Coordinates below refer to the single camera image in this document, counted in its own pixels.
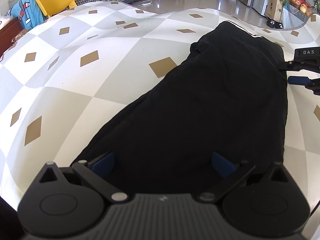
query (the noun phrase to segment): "blue gripper pad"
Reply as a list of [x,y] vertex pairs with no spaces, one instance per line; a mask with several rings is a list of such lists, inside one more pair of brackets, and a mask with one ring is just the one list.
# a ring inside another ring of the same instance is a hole
[[222,157],[217,152],[212,153],[211,165],[223,179],[237,170],[235,165],[233,165],[230,161]]
[[105,178],[115,166],[115,154],[105,153],[88,163],[87,167],[101,178]]
[[311,82],[311,79],[308,77],[299,77],[299,76],[290,76],[288,77],[288,83],[291,85],[301,85],[305,86]]

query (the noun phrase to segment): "bed sheet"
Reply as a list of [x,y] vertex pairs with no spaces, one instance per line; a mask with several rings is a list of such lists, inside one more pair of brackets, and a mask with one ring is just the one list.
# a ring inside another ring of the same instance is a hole
[[[1,197],[16,209],[45,162],[68,166],[102,125],[223,21],[279,44],[285,60],[296,48],[320,46],[318,14],[295,30],[266,30],[210,8],[158,15],[121,2],[80,5],[30,30],[0,62]],[[284,164],[313,208],[320,199],[320,97],[289,85],[288,101]],[[319,221],[320,213],[313,217]]]

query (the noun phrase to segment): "blue pillow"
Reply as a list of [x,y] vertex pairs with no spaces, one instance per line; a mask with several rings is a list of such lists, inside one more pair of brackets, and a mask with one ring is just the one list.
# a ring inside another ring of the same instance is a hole
[[6,15],[18,17],[22,28],[28,30],[44,22],[44,16],[36,0],[20,0]]

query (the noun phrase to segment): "yellow chair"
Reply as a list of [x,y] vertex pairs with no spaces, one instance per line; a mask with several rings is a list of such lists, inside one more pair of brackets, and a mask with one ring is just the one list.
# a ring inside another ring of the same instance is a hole
[[69,8],[77,6],[75,0],[36,0],[36,2],[44,16],[48,16],[49,18],[61,12],[67,6],[69,6]]

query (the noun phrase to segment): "glossy floor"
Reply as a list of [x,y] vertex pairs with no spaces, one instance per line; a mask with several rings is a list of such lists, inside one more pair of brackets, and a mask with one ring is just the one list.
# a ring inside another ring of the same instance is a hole
[[[143,1],[135,1],[132,5],[138,7]],[[195,7],[213,8],[237,17],[240,20],[252,25],[269,29],[266,25],[267,18],[261,16],[253,8],[244,5],[239,0],[151,0],[152,4],[139,6],[140,9],[166,13],[177,10],[190,9]]]

